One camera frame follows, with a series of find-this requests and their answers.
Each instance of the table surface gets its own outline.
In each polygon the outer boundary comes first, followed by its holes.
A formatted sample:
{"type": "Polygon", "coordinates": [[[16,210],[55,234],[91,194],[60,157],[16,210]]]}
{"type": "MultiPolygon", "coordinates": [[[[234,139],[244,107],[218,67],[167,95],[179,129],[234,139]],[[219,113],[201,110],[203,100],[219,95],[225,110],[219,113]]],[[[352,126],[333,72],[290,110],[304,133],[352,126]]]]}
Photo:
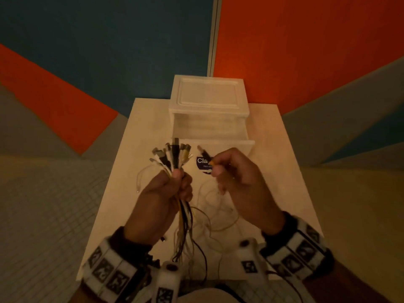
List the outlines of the table surface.
{"type": "MultiPolygon", "coordinates": [[[[137,176],[140,170],[149,165],[151,150],[154,147],[163,147],[170,141],[169,100],[137,98],[119,147],[119,151],[109,176],[93,229],[88,239],[82,264],[88,259],[101,240],[111,235],[119,226],[124,225],[128,219],[139,193],[137,193],[137,176]]],[[[312,225],[321,233],[313,204],[306,185],[302,178],[292,146],[276,105],[250,103],[250,116],[246,126],[249,138],[255,140],[255,146],[249,154],[249,158],[261,169],[265,180],[274,196],[276,203],[281,209],[297,215],[312,225]]],[[[196,156],[197,149],[193,147],[191,153],[196,156]]],[[[215,189],[215,180],[202,173],[195,163],[195,159],[185,165],[184,170],[194,179],[192,187],[194,198],[192,206],[204,208],[210,202],[218,202],[217,193],[210,194],[215,189]]],[[[150,167],[141,174],[141,188],[158,173],[157,167],[150,167]]],[[[229,197],[220,199],[222,206],[229,213],[227,217],[221,216],[220,220],[212,221],[212,224],[223,226],[229,225],[237,217],[232,209],[229,197]]],[[[223,232],[212,233],[215,240],[208,238],[202,233],[194,234],[194,238],[204,250],[208,259],[208,279],[244,280],[240,262],[235,257],[235,245],[239,240],[246,237],[254,237],[263,242],[260,230],[243,219],[240,219],[234,227],[223,232]],[[218,253],[217,241],[222,245],[223,253],[218,253]]],[[[160,259],[161,263],[169,260],[173,254],[174,232],[178,227],[178,215],[167,232],[167,240],[157,243],[150,254],[154,259],[160,259]]],[[[202,278],[204,275],[204,263],[202,255],[195,252],[196,265],[192,273],[193,278],[202,278]]],[[[77,279],[81,278],[81,269],[77,279]]]]}

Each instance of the left hand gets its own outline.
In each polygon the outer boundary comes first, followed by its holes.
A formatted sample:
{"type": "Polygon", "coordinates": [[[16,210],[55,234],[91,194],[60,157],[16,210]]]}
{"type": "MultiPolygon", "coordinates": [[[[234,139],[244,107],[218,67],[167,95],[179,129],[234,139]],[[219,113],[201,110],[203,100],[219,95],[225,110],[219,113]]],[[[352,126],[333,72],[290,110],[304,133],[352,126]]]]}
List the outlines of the left hand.
{"type": "Polygon", "coordinates": [[[179,208],[175,196],[183,201],[192,199],[192,178],[175,169],[169,178],[161,171],[150,181],[124,227],[125,238],[146,245],[156,244],[173,223],[179,208]]]}

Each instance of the orange wall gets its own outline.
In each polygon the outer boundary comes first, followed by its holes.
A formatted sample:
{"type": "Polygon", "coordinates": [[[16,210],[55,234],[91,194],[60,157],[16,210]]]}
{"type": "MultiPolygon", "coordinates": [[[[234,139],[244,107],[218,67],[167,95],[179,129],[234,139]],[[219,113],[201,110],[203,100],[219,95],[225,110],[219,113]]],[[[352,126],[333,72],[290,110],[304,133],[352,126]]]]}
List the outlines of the orange wall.
{"type": "Polygon", "coordinates": [[[404,55],[404,0],[223,0],[217,77],[290,112],[404,55]]]}
{"type": "Polygon", "coordinates": [[[79,154],[83,154],[118,115],[1,44],[0,82],[79,154]]]}

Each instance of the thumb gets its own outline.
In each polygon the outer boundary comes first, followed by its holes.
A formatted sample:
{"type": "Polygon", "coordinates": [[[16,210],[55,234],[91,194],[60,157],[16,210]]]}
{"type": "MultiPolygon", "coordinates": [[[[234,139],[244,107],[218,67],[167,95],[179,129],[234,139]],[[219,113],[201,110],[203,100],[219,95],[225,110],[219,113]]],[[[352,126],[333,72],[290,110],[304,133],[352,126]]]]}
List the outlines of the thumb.
{"type": "Polygon", "coordinates": [[[168,183],[166,183],[163,187],[161,187],[160,192],[166,198],[171,198],[174,196],[181,186],[182,182],[182,173],[179,169],[174,169],[173,174],[168,183]]]}
{"type": "Polygon", "coordinates": [[[236,191],[240,183],[226,170],[222,165],[215,165],[212,169],[212,175],[217,179],[219,184],[222,184],[229,193],[236,191]]]}

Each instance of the purple sticker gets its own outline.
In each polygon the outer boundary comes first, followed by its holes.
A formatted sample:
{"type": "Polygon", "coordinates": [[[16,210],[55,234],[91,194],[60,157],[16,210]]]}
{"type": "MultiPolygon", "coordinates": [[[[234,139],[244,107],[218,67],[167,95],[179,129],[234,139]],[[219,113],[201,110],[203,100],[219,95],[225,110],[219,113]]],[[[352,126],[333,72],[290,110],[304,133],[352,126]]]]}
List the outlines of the purple sticker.
{"type": "Polygon", "coordinates": [[[209,162],[203,157],[196,158],[196,166],[203,173],[210,174],[212,172],[212,165],[210,165],[209,162]]]}

